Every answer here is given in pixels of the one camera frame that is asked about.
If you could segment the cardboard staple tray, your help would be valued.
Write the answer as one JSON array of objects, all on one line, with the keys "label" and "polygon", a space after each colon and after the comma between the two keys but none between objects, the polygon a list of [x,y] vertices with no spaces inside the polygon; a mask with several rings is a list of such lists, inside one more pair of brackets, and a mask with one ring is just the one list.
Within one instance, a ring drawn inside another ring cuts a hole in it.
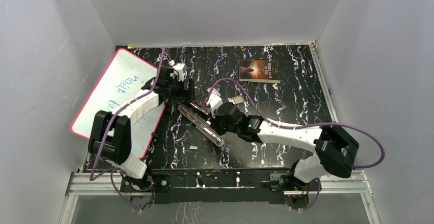
[{"label": "cardboard staple tray", "polygon": [[244,96],[234,96],[234,97],[230,97],[228,98],[228,102],[230,102],[233,105],[239,105],[239,104],[243,104],[246,102]]}]

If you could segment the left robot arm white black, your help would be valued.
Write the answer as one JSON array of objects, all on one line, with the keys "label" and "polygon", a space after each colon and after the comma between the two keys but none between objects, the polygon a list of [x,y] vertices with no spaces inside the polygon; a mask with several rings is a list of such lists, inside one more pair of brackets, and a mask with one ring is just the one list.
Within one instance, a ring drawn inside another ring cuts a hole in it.
[{"label": "left robot arm white black", "polygon": [[159,74],[120,108],[95,114],[88,152],[133,178],[138,190],[147,191],[153,185],[153,178],[145,173],[146,164],[132,152],[132,127],[166,100],[188,103],[194,99],[194,80],[187,79],[185,64],[162,66]]}]

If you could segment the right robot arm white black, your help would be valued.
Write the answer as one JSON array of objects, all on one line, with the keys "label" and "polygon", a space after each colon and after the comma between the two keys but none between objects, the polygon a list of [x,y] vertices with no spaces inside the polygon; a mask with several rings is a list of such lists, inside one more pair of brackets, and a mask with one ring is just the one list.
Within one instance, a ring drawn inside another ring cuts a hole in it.
[{"label": "right robot arm white black", "polygon": [[312,156],[291,166],[288,183],[294,190],[302,190],[324,175],[349,178],[352,174],[359,143],[340,126],[279,125],[261,116],[246,115],[230,102],[210,105],[209,109],[210,126],[219,135],[231,132],[246,142],[281,144],[311,152]]}]

